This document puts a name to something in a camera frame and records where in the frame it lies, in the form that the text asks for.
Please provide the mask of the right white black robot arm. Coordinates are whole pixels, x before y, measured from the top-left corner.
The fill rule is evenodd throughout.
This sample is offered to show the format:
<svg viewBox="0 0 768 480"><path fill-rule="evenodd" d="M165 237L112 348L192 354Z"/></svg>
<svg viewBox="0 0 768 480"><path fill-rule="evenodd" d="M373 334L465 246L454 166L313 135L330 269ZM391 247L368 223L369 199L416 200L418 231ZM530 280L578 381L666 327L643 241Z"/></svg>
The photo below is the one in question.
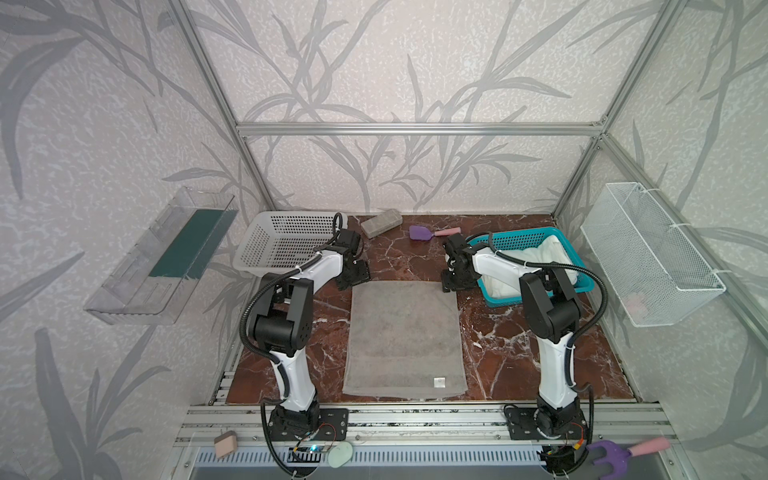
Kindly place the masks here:
<svg viewBox="0 0 768 480"><path fill-rule="evenodd" d="M574 380L575 343L602 318L608 305L605 282L593 271L574 264L515 257L493 245L493 236L474 245L455 233L443 243L447 268L441 273L445 292L467 290L484 276L509 285L518 292L528 328L537 337L541 378L538 389L538 420L552 427L573 422L581 412ZM583 309L570 280L570 272L591 278L599 288L601 304L593 317L580 323Z"/></svg>

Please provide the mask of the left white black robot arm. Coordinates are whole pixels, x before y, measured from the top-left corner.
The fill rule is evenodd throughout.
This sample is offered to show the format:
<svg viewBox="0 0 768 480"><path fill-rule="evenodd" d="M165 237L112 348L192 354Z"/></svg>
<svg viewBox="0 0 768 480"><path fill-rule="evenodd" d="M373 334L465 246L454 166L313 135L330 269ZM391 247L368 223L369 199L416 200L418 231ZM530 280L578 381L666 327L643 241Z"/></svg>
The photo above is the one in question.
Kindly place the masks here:
<svg viewBox="0 0 768 480"><path fill-rule="evenodd" d="M370 270L360 258L361 247L359 233L336 230L304 263L282 274L265 275L241 315L241 343L267 359L276 376L280 398L272 402L275 423L301 430L318 428L320 406L306 354L314 321L314 294L330 281L340 291L368 282Z"/></svg>

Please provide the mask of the teal plastic basket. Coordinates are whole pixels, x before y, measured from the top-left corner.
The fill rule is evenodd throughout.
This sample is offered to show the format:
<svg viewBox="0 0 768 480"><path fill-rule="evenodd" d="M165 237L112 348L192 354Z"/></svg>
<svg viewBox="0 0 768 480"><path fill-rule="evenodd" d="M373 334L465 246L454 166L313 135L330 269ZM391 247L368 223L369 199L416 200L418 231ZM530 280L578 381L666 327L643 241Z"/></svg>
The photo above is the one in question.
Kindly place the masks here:
<svg viewBox="0 0 768 480"><path fill-rule="evenodd" d="M534 273L534 263L558 263L584 267L565 235L554 227L542 227L492 234L472 239L470 266L480 275L478 285L489 307L506 307L522 302L520 278Z"/></svg>

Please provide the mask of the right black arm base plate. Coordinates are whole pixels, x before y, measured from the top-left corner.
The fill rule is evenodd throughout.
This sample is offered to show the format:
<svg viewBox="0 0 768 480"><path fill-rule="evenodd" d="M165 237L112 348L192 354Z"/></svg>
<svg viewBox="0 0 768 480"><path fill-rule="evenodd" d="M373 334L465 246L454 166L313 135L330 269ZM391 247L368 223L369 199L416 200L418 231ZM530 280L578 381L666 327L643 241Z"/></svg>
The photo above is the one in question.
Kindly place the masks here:
<svg viewBox="0 0 768 480"><path fill-rule="evenodd" d="M589 433L585 416L576 404L555 410L507 404L502 412L512 440L575 442L584 441Z"/></svg>

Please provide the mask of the white perforated plastic basket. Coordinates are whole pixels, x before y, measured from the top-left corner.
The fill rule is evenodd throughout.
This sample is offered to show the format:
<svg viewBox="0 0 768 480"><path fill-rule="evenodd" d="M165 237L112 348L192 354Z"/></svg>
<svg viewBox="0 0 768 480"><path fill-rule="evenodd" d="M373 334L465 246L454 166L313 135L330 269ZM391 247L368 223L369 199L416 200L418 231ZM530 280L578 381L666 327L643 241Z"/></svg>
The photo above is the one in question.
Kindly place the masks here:
<svg viewBox="0 0 768 480"><path fill-rule="evenodd" d="M343 257L327 243L346 223L338 212L261 212L240 242L233 267L257 276L299 268L299 278L329 281L341 274Z"/></svg>

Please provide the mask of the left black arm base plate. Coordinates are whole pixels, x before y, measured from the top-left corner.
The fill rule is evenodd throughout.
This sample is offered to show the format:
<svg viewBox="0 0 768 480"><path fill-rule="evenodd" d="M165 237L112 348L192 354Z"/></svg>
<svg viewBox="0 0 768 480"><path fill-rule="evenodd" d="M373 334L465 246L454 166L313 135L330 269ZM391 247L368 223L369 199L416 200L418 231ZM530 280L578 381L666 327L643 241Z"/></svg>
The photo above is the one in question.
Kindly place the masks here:
<svg viewBox="0 0 768 480"><path fill-rule="evenodd" d="M319 408L292 412L277 407L267 420L267 432L272 441L305 438L320 441L344 441L349 427L350 411L345 408Z"/></svg>

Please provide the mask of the grey towel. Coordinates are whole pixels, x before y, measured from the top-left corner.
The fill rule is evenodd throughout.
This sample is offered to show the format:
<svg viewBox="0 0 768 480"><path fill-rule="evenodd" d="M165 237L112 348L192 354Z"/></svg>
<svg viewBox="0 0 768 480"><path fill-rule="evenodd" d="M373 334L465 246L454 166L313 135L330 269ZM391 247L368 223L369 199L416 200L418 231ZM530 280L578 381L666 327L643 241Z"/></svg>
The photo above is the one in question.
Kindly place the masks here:
<svg viewBox="0 0 768 480"><path fill-rule="evenodd" d="M353 288L344 394L431 400L466 391L455 293L438 282Z"/></svg>

